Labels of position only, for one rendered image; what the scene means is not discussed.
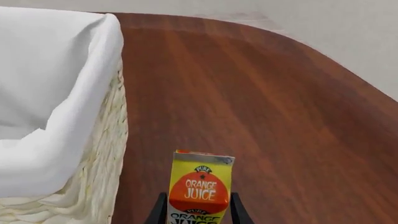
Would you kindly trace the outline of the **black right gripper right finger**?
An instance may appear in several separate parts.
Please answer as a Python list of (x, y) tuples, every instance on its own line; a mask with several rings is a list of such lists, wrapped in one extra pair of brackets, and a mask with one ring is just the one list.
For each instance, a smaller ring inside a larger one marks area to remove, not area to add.
[(231, 193), (230, 210), (232, 224), (254, 224), (237, 192)]

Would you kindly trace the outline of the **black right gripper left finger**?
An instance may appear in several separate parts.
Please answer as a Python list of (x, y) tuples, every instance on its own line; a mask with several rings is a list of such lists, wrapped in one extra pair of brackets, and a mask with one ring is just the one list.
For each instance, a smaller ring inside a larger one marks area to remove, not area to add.
[(166, 224), (167, 223), (167, 204), (168, 196), (166, 192), (161, 192), (154, 204), (150, 214), (145, 220), (145, 224)]

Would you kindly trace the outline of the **yellow orange juice carton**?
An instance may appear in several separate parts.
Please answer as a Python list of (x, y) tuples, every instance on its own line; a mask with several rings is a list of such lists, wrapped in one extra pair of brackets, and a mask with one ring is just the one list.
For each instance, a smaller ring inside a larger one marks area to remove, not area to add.
[(175, 151), (167, 205), (167, 224), (220, 224), (231, 194), (235, 158)]

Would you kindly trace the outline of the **white woven basket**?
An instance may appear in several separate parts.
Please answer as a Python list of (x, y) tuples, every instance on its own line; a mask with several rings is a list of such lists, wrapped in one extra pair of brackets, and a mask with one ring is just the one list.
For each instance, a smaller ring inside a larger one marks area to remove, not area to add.
[(127, 137), (123, 64), (118, 63), (76, 173), (46, 197), (0, 198), (0, 224), (111, 224)]

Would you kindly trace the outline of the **white cloth basket liner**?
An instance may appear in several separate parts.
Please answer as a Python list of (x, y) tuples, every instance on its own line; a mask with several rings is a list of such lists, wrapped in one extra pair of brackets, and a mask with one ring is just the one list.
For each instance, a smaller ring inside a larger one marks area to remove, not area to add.
[(0, 7), (0, 198), (63, 188), (122, 48), (113, 14)]

